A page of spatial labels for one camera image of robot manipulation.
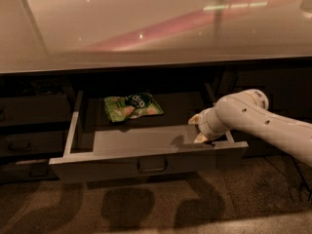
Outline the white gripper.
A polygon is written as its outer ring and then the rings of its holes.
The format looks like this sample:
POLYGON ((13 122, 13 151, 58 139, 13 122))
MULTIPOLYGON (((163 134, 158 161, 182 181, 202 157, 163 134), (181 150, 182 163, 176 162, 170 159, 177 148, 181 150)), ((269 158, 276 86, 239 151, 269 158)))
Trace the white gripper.
POLYGON ((188 124, 198 124, 200 134, 196 136, 194 140, 195 143, 204 143, 208 140, 215 140, 229 131, 229 128, 217 118, 213 108, 205 109, 200 112, 199 115, 193 115, 188 120, 188 124))

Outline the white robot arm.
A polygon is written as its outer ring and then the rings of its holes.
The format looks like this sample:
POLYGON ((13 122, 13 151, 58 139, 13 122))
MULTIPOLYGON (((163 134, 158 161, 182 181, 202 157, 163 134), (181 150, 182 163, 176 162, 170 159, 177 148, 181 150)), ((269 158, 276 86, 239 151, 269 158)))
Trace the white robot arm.
POLYGON ((258 137, 312 167, 312 124, 268 111, 268 98, 256 89, 220 98, 213 107, 193 115, 189 125, 200 133, 195 143, 215 140, 231 130, 258 137))

